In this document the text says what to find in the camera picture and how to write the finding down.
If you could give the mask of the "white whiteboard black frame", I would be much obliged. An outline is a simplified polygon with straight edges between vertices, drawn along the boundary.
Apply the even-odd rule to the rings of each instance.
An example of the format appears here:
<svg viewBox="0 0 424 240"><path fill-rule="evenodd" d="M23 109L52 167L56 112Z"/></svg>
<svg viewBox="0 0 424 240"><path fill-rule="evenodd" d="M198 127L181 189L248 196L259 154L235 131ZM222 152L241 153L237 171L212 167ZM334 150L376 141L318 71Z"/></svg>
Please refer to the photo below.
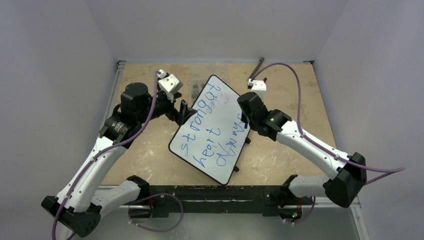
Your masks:
<svg viewBox="0 0 424 240"><path fill-rule="evenodd" d="M181 125L168 149L220 185L227 185L251 131L241 120L240 95L211 75L192 105L196 113Z"/></svg>

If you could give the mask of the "white marker pen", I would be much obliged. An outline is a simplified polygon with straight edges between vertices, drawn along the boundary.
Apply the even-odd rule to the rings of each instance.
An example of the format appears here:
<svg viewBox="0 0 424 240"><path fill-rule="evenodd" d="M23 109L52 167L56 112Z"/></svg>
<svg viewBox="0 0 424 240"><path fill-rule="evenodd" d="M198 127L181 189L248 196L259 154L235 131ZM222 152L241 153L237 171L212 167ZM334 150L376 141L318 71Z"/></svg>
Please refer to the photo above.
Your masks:
<svg viewBox="0 0 424 240"><path fill-rule="evenodd" d="M245 114L243 114L241 120L244 122L244 129L247 129L249 125L249 118Z"/></svg>

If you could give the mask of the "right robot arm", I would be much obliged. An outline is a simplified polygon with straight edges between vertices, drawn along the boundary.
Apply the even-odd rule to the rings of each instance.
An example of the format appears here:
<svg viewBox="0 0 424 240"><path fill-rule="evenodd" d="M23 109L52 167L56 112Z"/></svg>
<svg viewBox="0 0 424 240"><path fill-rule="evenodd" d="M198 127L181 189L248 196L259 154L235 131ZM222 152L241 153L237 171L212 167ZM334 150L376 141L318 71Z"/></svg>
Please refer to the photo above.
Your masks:
<svg viewBox="0 0 424 240"><path fill-rule="evenodd" d="M367 182L366 160L358 152L334 148L307 131L281 110L268 110L255 92L238 97L241 120L260 136L285 145L312 162L323 176L291 175L282 185L280 196L288 204L302 197L327 197L348 208Z"/></svg>

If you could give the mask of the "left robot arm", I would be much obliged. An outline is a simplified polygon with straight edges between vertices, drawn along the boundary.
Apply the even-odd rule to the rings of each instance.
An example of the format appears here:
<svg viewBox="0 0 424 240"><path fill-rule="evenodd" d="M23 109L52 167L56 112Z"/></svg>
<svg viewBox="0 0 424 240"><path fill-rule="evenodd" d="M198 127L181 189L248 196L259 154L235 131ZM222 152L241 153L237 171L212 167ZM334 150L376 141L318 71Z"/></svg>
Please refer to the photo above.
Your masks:
<svg viewBox="0 0 424 240"><path fill-rule="evenodd" d="M71 236L88 236L107 214L127 203L153 205L155 198L165 199L166 193L152 194L149 183L136 176L128 177L120 185L105 193L98 191L100 184L115 162L146 129L150 120L162 115L178 125L184 124L195 110L182 100L180 108L174 104L181 97L181 82L160 80L152 93L144 83L126 86L120 103L113 109L99 131L84 164L72 180L55 196L46 196L42 207L53 218L52 239L56 238L58 224L68 228Z"/></svg>

